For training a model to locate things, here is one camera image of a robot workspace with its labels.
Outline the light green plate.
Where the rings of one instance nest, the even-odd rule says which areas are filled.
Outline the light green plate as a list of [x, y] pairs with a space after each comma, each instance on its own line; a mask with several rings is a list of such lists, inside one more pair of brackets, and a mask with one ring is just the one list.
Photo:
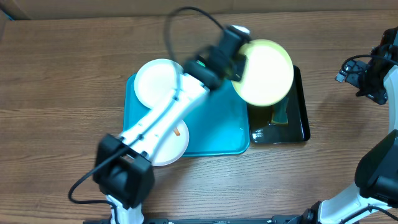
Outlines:
[[238, 51], [246, 57], [240, 81], [233, 81], [236, 93], [250, 105], [271, 106], [290, 91], [294, 66], [287, 51], [271, 40], [257, 39]]

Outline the green yellow sponge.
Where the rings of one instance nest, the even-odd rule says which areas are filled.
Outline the green yellow sponge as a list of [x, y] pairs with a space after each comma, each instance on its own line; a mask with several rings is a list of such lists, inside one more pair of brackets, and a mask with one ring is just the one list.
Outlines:
[[289, 99], [285, 97], [272, 106], [272, 117], [271, 117], [272, 124], [280, 124], [280, 125], [288, 124], [289, 120], [286, 112], [288, 103]]

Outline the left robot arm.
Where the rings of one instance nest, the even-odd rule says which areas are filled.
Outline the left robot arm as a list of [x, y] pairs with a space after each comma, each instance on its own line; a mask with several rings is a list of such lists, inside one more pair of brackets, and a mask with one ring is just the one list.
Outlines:
[[152, 162], [166, 137], [210, 91], [224, 80], [239, 81], [246, 57], [238, 50], [251, 40], [245, 27], [223, 29], [216, 46], [205, 49], [177, 69], [177, 86], [160, 104], [119, 137], [107, 134], [98, 145], [93, 180], [110, 205], [110, 223], [142, 223], [141, 203], [154, 186]]

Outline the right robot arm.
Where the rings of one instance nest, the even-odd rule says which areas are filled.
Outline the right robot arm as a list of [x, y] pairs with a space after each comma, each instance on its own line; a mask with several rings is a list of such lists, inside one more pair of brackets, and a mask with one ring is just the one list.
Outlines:
[[289, 223], [358, 223], [374, 212], [397, 219], [388, 211], [397, 208], [397, 29], [384, 31], [380, 44], [366, 55], [368, 63], [362, 58], [347, 58], [335, 79], [355, 86], [356, 96], [389, 105], [388, 134], [362, 157], [353, 184]]

